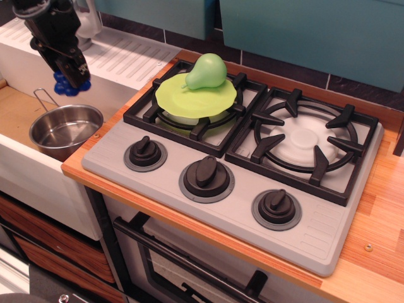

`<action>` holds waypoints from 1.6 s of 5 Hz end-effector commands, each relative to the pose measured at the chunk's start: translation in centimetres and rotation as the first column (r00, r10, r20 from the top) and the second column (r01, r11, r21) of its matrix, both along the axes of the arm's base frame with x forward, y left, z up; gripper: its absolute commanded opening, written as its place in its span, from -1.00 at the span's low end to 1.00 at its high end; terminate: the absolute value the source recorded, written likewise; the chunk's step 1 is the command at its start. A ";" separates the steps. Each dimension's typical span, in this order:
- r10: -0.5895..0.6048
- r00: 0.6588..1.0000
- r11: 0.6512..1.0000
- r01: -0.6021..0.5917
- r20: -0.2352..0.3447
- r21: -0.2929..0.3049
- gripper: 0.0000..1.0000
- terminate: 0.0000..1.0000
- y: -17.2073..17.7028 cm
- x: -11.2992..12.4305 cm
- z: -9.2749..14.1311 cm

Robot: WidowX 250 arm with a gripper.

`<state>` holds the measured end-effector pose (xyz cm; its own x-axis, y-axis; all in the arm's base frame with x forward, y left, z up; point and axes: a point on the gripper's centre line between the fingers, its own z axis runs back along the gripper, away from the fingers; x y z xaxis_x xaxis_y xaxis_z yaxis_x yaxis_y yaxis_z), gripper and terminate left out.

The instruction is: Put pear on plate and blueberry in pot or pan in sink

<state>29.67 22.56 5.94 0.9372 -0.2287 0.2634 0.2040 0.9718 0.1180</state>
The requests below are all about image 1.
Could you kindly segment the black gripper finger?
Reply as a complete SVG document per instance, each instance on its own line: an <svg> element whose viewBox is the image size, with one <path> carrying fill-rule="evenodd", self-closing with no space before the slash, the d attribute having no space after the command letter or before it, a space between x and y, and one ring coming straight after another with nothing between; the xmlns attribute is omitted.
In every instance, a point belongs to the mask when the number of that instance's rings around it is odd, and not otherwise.
<svg viewBox="0 0 404 303"><path fill-rule="evenodd" d="M63 57L59 62L59 67L73 88L79 88L90 81L90 72L84 56Z"/></svg>
<svg viewBox="0 0 404 303"><path fill-rule="evenodd" d="M61 72L59 61L62 58L62 54L60 52L47 47L40 47L38 52L54 73Z"/></svg>

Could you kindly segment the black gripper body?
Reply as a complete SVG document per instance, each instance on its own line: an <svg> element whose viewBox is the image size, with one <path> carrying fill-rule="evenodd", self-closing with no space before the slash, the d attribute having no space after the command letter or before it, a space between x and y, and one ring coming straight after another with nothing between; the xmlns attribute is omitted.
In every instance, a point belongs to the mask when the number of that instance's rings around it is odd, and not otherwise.
<svg viewBox="0 0 404 303"><path fill-rule="evenodd" d="M27 1L23 19L32 33L30 44L36 51L47 47L60 52L62 58L83 56L76 38L81 23L72 1Z"/></svg>

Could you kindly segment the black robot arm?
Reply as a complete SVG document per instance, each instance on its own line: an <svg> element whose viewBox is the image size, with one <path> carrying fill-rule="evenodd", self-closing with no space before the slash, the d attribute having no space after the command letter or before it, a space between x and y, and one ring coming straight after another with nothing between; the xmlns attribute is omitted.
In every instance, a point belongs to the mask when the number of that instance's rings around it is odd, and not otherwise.
<svg viewBox="0 0 404 303"><path fill-rule="evenodd" d="M91 87L90 72L78 47L81 22L72 1L13 1L13 13L32 34L30 46L55 73L78 91Z"/></svg>

